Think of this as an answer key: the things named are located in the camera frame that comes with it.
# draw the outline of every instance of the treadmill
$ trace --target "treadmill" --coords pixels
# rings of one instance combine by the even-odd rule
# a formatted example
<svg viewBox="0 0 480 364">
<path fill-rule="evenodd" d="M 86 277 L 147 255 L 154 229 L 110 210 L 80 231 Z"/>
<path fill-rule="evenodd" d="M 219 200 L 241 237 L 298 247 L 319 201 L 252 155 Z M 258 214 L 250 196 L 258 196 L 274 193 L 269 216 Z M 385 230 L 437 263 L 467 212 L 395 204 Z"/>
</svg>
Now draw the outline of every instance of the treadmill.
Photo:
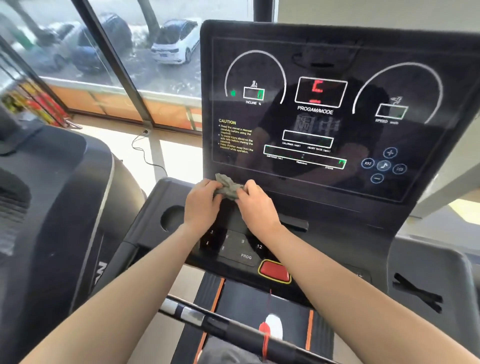
<svg viewBox="0 0 480 364">
<path fill-rule="evenodd" d="M 294 234 L 479 356 L 468 260 L 397 232 L 479 110 L 480 36 L 209 20 L 200 43 L 204 177 L 254 179 Z M 94 292 L 175 231 L 191 188 L 157 183 Z M 160 309 L 189 324 L 172 363 L 232 344 L 332 362 L 332 329 L 234 202 L 186 264 L 207 273 L 193 303 Z M 284 334 L 265 353 L 269 313 Z"/>
</svg>

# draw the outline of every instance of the beige wall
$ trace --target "beige wall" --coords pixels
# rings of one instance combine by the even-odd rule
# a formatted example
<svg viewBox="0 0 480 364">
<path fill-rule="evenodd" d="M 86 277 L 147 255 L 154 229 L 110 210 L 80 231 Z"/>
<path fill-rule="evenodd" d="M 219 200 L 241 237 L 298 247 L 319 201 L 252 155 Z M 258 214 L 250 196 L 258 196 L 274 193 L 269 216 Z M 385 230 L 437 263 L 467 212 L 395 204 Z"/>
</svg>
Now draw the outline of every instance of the beige wall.
<svg viewBox="0 0 480 364">
<path fill-rule="evenodd" d="M 480 1 L 278 0 L 278 21 L 480 32 Z M 420 200 L 480 163 L 479 141 L 480 118 L 476 118 Z"/>
</svg>

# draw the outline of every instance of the treadmill display screen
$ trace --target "treadmill display screen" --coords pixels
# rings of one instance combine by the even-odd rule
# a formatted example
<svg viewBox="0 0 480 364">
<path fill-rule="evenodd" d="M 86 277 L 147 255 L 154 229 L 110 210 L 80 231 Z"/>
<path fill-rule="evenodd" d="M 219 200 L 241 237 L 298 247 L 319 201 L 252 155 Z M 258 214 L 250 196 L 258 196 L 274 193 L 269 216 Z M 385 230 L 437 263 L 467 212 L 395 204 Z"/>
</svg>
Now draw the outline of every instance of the treadmill display screen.
<svg viewBox="0 0 480 364">
<path fill-rule="evenodd" d="M 480 76 L 471 54 L 212 42 L 214 162 L 392 202 L 408 195 Z"/>
</svg>

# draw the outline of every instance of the emergency stop button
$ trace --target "emergency stop button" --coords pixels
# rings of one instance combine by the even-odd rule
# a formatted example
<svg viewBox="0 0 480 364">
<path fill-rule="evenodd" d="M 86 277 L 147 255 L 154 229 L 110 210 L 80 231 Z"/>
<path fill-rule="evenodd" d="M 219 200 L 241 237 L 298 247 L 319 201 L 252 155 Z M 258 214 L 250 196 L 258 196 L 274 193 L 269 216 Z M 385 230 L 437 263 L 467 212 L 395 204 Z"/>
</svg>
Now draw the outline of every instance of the emergency stop button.
<svg viewBox="0 0 480 364">
<path fill-rule="evenodd" d="M 292 276 L 287 272 L 287 269 L 279 262 L 274 262 L 270 259 L 265 259 L 258 267 L 258 273 L 275 282 L 289 284 L 292 282 Z"/>
</svg>

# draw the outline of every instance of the hand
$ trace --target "hand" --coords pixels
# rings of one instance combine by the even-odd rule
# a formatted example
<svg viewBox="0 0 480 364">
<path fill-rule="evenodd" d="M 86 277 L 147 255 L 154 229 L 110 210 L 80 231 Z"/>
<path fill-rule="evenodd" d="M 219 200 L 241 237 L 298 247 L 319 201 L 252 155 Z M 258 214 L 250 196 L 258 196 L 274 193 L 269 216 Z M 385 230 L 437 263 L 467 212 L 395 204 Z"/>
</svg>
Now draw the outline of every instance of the hand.
<svg viewBox="0 0 480 364">
<path fill-rule="evenodd" d="M 204 179 L 197 183 L 187 196 L 183 224 L 192 232 L 202 236 L 210 228 L 218 215 L 222 195 L 213 197 L 213 192 L 222 188 L 217 181 Z"/>
<path fill-rule="evenodd" d="M 267 234 L 281 227 L 280 219 L 273 205 L 272 199 L 258 186 L 254 180 L 248 180 L 244 190 L 237 190 L 237 203 L 241 217 L 247 227 L 260 241 L 264 241 Z"/>
</svg>

